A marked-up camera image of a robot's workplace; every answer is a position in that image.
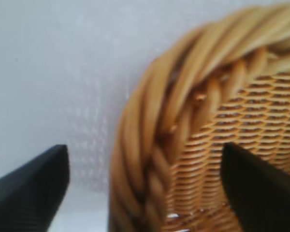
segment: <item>basket weave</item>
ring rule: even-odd
[[[118,126],[109,231],[241,231],[225,142],[290,173],[290,3],[195,29],[152,62]]]

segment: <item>wicker basket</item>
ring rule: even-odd
[[[290,3],[195,29],[152,62],[119,123],[109,231],[241,231],[225,142],[290,173]]]

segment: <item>white surface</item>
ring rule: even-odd
[[[51,232],[105,231],[116,122],[142,72],[190,28],[278,0],[0,0],[0,176],[68,144]]]

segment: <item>woven rim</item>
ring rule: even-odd
[[[109,230],[159,231],[170,213],[170,167],[189,137],[256,77],[281,72],[290,73],[290,3],[195,29],[153,61],[118,126]]]

